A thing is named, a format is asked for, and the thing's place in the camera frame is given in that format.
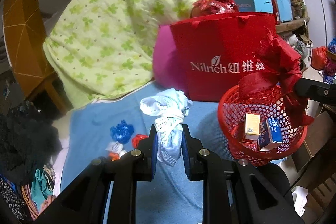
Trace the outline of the small white orange wrapper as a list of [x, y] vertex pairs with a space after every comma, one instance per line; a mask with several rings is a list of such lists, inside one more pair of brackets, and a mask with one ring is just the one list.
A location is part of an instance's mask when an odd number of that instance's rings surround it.
[[127, 153], [127, 151], [124, 150], [123, 145], [117, 141], [111, 141], [105, 150], [108, 153], [108, 159], [110, 161], [119, 160]]

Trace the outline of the red plastic bag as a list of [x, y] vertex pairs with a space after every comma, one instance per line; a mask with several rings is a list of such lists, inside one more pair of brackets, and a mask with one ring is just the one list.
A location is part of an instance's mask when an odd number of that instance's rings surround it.
[[313, 48], [311, 54], [311, 67], [314, 69], [321, 71], [327, 65], [327, 48], [325, 46], [321, 46], [318, 48]]
[[190, 18], [239, 12], [234, 0], [198, 0], [193, 3]]
[[137, 134], [135, 137], [132, 138], [131, 143], [134, 149], [137, 149], [139, 142], [142, 141], [143, 139], [148, 138], [147, 135], [145, 134]]

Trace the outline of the blue plastic bag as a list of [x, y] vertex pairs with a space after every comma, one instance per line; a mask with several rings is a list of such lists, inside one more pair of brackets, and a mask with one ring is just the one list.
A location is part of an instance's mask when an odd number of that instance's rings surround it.
[[122, 120], [118, 125], [110, 128], [110, 136], [112, 140], [121, 144], [128, 143], [133, 134], [134, 126], [132, 124], [127, 124], [125, 120]]

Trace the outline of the red fabric ribbon bundle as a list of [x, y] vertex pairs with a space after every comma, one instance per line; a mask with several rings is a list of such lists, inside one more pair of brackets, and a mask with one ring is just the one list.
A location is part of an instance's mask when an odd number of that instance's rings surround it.
[[267, 36], [260, 40], [254, 57], [264, 64], [265, 69], [244, 76], [239, 81], [240, 98], [247, 99], [280, 85], [282, 108], [289, 117], [291, 126], [310, 125], [314, 118], [306, 114], [307, 98], [299, 97], [294, 92], [294, 85], [302, 77], [299, 53], [281, 36], [268, 31]]

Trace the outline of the light blue white cloth wad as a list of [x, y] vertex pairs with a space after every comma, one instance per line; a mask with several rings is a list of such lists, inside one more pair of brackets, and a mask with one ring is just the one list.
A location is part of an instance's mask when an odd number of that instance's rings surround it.
[[156, 118], [157, 159], [168, 166], [174, 166], [181, 156], [182, 124], [192, 104], [183, 91], [174, 88], [143, 98], [140, 102], [143, 114]]

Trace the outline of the blue white small box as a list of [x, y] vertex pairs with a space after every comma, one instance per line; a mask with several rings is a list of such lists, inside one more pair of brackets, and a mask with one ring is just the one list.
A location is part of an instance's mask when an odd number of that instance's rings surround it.
[[260, 136], [258, 138], [260, 151], [270, 151], [283, 143], [282, 132], [278, 119], [269, 117], [260, 123]]

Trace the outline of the yellow white small box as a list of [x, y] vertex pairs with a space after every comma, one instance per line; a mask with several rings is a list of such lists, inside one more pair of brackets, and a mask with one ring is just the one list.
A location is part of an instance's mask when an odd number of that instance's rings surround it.
[[256, 141], [260, 136], [260, 115], [247, 113], [245, 115], [244, 137], [246, 140]]

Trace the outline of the red plastic bag on floor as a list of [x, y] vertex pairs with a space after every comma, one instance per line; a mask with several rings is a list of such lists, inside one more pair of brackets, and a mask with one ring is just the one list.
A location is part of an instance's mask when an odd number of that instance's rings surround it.
[[314, 69], [321, 71], [327, 65], [327, 48], [325, 46], [321, 46], [318, 48], [313, 48], [311, 54], [311, 67]]

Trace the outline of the red plastic mesh basket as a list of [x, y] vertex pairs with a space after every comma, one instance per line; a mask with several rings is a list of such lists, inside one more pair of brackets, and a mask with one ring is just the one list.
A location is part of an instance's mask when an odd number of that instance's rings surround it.
[[237, 85], [230, 88], [220, 99], [218, 121], [232, 156], [253, 166], [295, 153], [307, 134], [307, 126], [292, 126], [279, 86], [246, 100]]

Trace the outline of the teal and striped clothes pile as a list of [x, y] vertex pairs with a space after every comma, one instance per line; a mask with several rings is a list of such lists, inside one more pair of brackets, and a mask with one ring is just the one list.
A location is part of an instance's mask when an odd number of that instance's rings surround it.
[[56, 198], [54, 195], [56, 174], [50, 164], [37, 169], [31, 184], [17, 186], [1, 176], [1, 198], [17, 220], [30, 222]]

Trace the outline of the magenta pillow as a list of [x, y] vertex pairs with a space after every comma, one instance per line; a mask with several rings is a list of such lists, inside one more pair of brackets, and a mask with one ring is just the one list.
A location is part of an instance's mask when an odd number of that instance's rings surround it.
[[188, 93], [186, 75], [169, 25], [161, 25], [153, 51], [153, 75], [164, 88]]

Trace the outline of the black fuzzy garment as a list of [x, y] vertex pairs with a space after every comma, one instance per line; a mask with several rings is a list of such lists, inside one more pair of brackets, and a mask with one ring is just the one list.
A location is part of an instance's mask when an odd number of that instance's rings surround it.
[[1, 114], [1, 174], [15, 185], [29, 184], [35, 171], [62, 150], [58, 130], [29, 102]]

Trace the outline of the red Nilrich paper bag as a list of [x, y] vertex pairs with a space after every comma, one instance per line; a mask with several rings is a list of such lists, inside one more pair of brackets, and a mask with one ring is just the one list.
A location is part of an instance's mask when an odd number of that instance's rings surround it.
[[263, 71], [260, 41], [275, 34], [272, 14], [232, 12], [173, 23], [171, 33], [193, 101], [218, 102], [241, 78]]

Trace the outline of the light blue cardboard box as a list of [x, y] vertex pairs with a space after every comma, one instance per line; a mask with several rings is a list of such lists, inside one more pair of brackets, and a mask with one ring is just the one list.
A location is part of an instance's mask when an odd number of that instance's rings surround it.
[[273, 13], [271, 0], [234, 0], [240, 12]]

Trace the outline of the green clover patterned quilt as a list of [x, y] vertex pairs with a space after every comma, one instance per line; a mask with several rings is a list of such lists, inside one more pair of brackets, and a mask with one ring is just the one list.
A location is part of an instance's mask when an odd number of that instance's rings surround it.
[[159, 26], [189, 18], [196, 1], [71, 0], [43, 49], [72, 106], [148, 83]]

